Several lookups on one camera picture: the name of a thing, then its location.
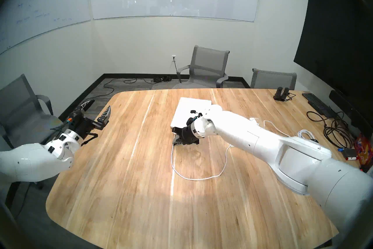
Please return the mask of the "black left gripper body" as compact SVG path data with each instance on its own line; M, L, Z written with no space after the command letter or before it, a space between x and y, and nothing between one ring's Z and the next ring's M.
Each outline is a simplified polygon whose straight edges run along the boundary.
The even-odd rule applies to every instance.
M68 129L79 136L77 142L81 146L98 137L97 133L91 133L93 129L97 129L97 122L84 116L83 113L77 111L72 112L69 115L67 122Z

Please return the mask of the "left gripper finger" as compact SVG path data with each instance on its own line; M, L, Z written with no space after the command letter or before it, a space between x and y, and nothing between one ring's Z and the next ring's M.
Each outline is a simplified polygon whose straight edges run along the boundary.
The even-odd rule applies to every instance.
M111 115L111 106L102 113L100 117L97 118L97 129L103 130L103 128L108 124Z
M78 104L77 112L79 112L79 113L86 112L92 106L92 104L94 102L95 102L95 100L88 100L88 101L85 101L81 104Z

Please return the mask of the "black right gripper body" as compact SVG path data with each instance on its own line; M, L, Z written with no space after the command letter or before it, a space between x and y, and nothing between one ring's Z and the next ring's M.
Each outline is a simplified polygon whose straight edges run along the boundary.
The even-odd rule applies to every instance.
M197 131L194 129L194 124L189 124L182 128L182 134L176 134L176 137L180 137L184 145L199 144L199 137L195 136Z

